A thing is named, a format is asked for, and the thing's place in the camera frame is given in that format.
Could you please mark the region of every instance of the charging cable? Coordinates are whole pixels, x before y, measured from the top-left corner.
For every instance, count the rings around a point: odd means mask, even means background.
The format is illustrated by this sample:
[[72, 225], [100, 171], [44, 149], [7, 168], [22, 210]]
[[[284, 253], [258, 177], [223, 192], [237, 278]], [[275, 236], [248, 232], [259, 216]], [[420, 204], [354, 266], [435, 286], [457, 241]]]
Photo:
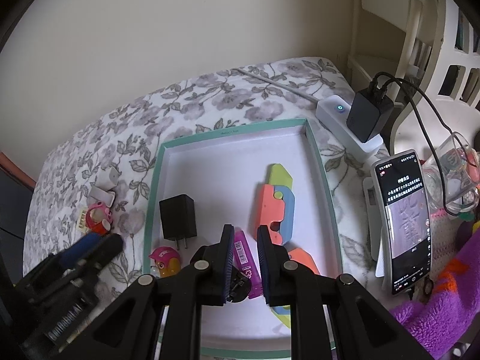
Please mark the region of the charging cable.
[[[380, 76], [387, 76], [389, 78], [389, 80], [382, 86], [381, 89], [378, 89], [377, 88], [377, 82], [378, 82], [378, 77]], [[441, 125], [448, 130], [448, 132], [450, 132], [450, 134], [453, 134], [452, 132], [452, 129], [450, 127], [448, 127], [445, 122], [443, 121], [442, 117], [440, 116], [440, 114], [438, 113], [437, 109], [435, 108], [435, 106], [433, 105], [433, 103], [431, 102], [431, 100], [428, 98], [428, 96], [419, 88], [417, 87], [416, 85], [412, 84], [410, 81], [407, 81], [405, 79], [399, 79], [399, 78], [396, 78], [395, 76], [393, 76], [392, 74], [390, 73], [387, 73], [387, 72], [379, 72], [375, 75], [375, 77], [373, 78], [373, 80], [371, 81], [369, 87], [368, 87], [368, 91], [369, 91], [369, 94], [372, 95], [373, 97], [375, 98], [378, 98], [379, 100], [381, 100], [384, 96], [385, 96], [385, 93], [387, 91], [387, 87], [388, 85], [390, 85], [391, 83], [396, 83], [398, 84], [398, 86], [400, 87], [400, 89], [403, 90], [403, 92], [405, 93], [410, 105], [412, 106], [413, 108], [413, 111], [415, 113], [415, 116], [417, 117], [417, 121], [418, 121], [418, 124], [420, 125], [420, 128], [422, 130], [422, 133], [428, 143], [428, 147], [430, 148], [431, 150], [431, 154], [433, 155], [433, 158], [435, 159], [435, 163], [437, 164], [438, 166], [438, 173], [440, 175], [440, 181], [442, 183], [442, 194], [443, 194], [443, 208], [445, 209], [445, 212], [451, 216], [459, 216], [460, 213], [455, 213], [455, 212], [451, 212], [448, 208], [447, 208], [447, 205], [446, 205], [446, 185], [445, 185], [445, 178], [443, 177], [443, 172], [442, 172], [442, 166], [440, 165], [440, 161], [438, 159], [438, 156], [435, 152], [435, 149], [434, 149], [434, 146], [431, 144], [431, 141], [430, 141], [430, 138], [425, 130], [425, 126], [423, 125], [423, 122], [422, 122], [422, 118], [420, 117], [420, 114], [418, 112], [418, 109], [417, 109], [417, 106], [415, 105], [415, 103], [413, 102], [413, 99], [412, 97], [409, 95], [409, 93], [406, 91], [405, 87], [403, 86], [403, 84], [407, 84], [409, 86], [411, 86], [412, 88], [414, 88], [418, 93], [420, 93], [423, 98], [427, 101], [427, 103], [429, 104], [429, 106], [431, 107], [431, 109], [433, 110], [433, 112], [435, 112], [435, 115], [437, 116], [438, 120], [440, 121]]]

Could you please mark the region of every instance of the white label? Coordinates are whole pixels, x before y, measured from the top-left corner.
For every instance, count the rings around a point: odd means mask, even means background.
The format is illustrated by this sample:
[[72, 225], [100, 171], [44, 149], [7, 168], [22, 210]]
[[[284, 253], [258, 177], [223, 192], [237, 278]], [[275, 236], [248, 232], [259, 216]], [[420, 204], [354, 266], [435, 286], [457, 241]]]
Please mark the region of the white label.
[[235, 243], [235, 249], [237, 250], [237, 255], [240, 260], [240, 264], [248, 263], [247, 255], [245, 254], [245, 250], [243, 249], [243, 245], [241, 241], [237, 241]]

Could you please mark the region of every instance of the purple fuzzy fabric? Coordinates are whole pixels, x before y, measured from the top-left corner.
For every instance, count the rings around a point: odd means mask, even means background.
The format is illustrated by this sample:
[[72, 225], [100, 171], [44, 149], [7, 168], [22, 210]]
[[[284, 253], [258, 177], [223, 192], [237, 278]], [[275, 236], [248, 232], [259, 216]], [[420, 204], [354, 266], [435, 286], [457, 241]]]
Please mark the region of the purple fuzzy fabric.
[[438, 276], [427, 304], [410, 301], [391, 310], [435, 358], [465, 333], [480, 309], [480, 231]]

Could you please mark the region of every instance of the pink hat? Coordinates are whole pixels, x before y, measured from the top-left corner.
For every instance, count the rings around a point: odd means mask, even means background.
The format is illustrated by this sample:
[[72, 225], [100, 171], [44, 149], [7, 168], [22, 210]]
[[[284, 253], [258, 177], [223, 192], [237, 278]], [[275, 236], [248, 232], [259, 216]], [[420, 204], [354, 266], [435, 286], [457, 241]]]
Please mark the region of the pink hat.
[[172, 258], [176, 258], [178, 259], [178, 261], [180, 261], [179, 253], [175, 249], [169, 246], [157, 247], [152, 252], [152, 254], [150, 254], [148, 257], [155, 260], [156, 262], [158, 261], [158, 262], [164, 263], [166, 266], [168, 265], [168, 262]]

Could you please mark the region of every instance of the table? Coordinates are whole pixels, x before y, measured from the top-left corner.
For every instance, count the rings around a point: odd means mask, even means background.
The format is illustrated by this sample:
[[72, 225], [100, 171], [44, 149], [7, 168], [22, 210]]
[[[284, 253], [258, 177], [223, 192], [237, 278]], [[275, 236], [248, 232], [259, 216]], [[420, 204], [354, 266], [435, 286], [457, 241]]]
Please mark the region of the table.
[[[339, 95], [351, 104], [354, 93], [337, 68], [318, 57], [292, 58], [243, 67], [300, 89], [319, 99]], [[161, 142], [246, 123], [305, 117], [322, 154], [333, 195], [345, 272], [355, 276], [386, 307], [405, 297], [381, 291], [370, 256], [362, 180], [373, 161], [387, 156], [385, 147], [359, 163], [315, 118], [316, 103], [264, 81], [223, 70], [161, 88], [121, 106], [86, 126], [46, 158], [28, 214], [23, 273], [49, 253], [69, 247], [82, 234], [75, 230], [81, 207], [100, 169], [120, 173], [112, 206], [113, 232], [122, 235], [124, 251], [99, 276], [98, 315], [141, 274], [143, 228], [155, 154]]]

